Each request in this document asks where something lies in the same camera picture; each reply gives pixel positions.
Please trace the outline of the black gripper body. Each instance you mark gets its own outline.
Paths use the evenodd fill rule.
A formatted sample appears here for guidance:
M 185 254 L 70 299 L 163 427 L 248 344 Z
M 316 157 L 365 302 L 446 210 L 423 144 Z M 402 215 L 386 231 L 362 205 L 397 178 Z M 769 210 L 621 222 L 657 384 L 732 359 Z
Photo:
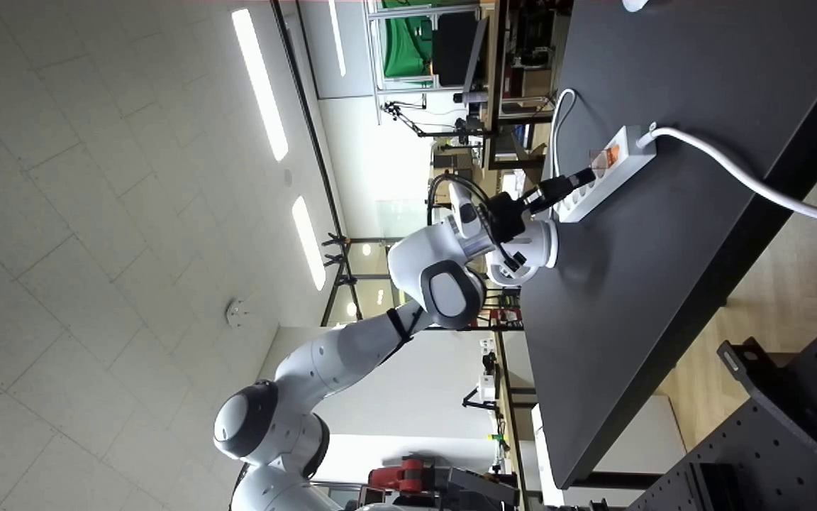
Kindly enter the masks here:
M 490 234 L 497 241 L 511 241 L 526 228 L 526 215 L 546 207 L 546 200 L 538 188 L 522 192 L 519 200 L 498 192 L 485 202 L 490 214 Z

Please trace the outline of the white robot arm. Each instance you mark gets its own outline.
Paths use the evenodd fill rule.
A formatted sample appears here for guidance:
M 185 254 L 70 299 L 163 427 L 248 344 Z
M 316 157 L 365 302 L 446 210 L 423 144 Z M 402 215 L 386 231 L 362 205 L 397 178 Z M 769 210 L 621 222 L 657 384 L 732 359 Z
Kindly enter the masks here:
M 322 332 L 288 353 L 268 381 L 229 395 L 213 422 L 213 447 L 241 464 L 227 511 L 326 511 L 308 488 L 328 427 L 316 403 L 397 354 L 427 324 L 467 326 L 485 302 L 470 262 L 497 254 L 514 285 L 556 262 L 556 222 L 546 207 L 594 178 L 589 167 L 538 181 L 519 200 L 508 192 L 453 210 L 387 249 L 387 276 L 406 303 L 376 317 Z

